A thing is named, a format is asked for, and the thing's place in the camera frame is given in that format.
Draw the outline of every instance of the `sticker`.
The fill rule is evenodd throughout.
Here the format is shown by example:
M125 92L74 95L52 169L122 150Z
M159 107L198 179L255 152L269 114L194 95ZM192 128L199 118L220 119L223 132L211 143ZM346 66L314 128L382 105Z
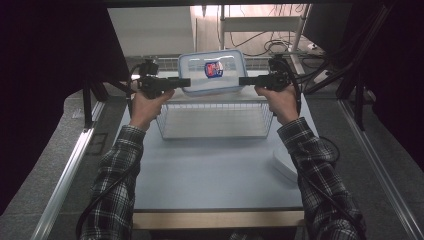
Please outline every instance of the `sticker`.
M205 74L208 78L222 77L224 74L224 68L219 61L210 62L205 64Z

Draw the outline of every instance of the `white wire rack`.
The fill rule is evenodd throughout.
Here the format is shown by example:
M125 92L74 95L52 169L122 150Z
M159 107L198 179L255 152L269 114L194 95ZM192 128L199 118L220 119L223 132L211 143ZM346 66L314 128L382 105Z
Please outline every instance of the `white wire rack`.
M159 65L164 76L178 76L178 58L149 56ZM268 71L267 57L245 58L248 71ZM266 138L272 122L265 99L239 97L183 98L162 106L157 123L163 139L185 138Z
M272 121L267 102L168 103L157 123L163 139L266 138Z

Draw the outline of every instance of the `plastic container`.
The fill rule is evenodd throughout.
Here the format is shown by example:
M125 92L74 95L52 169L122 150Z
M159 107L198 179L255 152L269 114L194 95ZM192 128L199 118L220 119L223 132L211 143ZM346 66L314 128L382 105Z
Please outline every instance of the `plastic container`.
M178 59L180 78L190 78L191 86L183 88L187 96L205 96L236 92L239 77L246 77L246 64L238 50L192 53Z

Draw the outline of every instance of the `metal rail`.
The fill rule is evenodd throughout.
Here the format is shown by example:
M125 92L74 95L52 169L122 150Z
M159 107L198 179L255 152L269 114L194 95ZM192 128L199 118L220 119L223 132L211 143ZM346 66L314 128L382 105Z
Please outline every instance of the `metal rail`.
M422 240L424 235L417 224L414 214L409 209L408 204L405 202L400 192L396 188L393 180L391 179L389 173L384 167L380 157L378 156L376 150L372 146L370 140L367 137L367 134L358 127L355 123L353 116L353 111L349 106L347 100L339 100L339 105L349 122L350 127L355 134L355 137L358 139L361 148L369 160L371 167L377 176L377 179L380 181L381 187L387 195L390 203L393 206L396 214L399 217L403 227L405 228L406 233L409 236L409 239Z
M38 221L31 240L44 240L48 238L56 218L59 215L59 211L62 208L62 204L65 201L66 195L68 194L69 188L71 187L75 174L77 173L78 166L84 156L84 152L90 142L91 136L93 135L95 125L100 117L100 113L102 112L104 105L104 103L97 102L94 106L92 112L94 122L93 127L81 133L68 163L63 170L62 176L60 177L59 182L57 183L56 188L44 209L43 215L41 215L41 218Z

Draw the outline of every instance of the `person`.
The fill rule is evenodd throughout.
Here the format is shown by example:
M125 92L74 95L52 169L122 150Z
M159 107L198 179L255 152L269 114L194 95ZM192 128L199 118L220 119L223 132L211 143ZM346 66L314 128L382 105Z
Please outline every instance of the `person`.
M269 108L282 124L278 134L292 156L301 175L298 185L304 206L306 226L311 239L360 239L365 232L362 213L333 168L335 156L309 128L306 120L296 110L296 93L293 86L281 92L255 87L264 96ZM143 155L143 139L150 122L160 114L161 105L174 91L164 92L150 100L137 93L133 100L132 118L122 126L116 143L101 161L99 173L93 184L95 199L107 185L116 181L122 172L136 162L137 167L121 184L117 185L90 212L80 239L130 239L136 177ZM345 215L312 187L331 197L360 227L354 226Z

